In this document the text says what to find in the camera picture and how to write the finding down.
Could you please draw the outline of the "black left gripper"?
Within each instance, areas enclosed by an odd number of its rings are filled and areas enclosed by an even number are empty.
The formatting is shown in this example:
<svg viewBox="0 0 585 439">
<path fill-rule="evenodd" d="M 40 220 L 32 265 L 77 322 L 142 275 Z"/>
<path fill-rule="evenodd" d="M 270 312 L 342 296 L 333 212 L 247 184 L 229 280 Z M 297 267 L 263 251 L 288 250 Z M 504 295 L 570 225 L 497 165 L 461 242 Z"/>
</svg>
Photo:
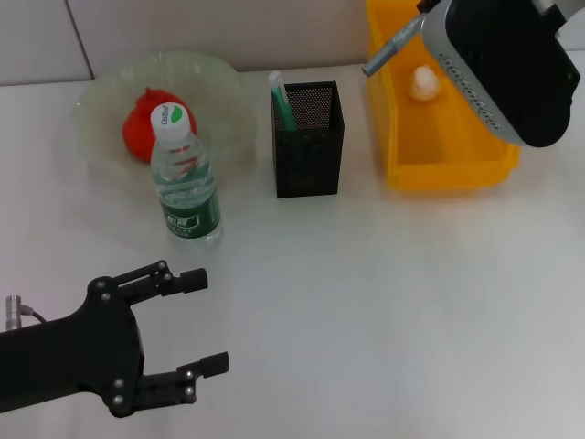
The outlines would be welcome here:
<svg viewBox="0 0 585 439">
<path fill-rule="evenodd" d="M 73 314 L 2 333 L 1 410 L 81 392 L 100 397 L 118 418 L 193 404 L 197 380 L 227 373 L 229 353 L 140 378 L 143 367 L 138 326 L 124 292 L 112 278 L 102 277 L 89 284 Z"/>
</svg>

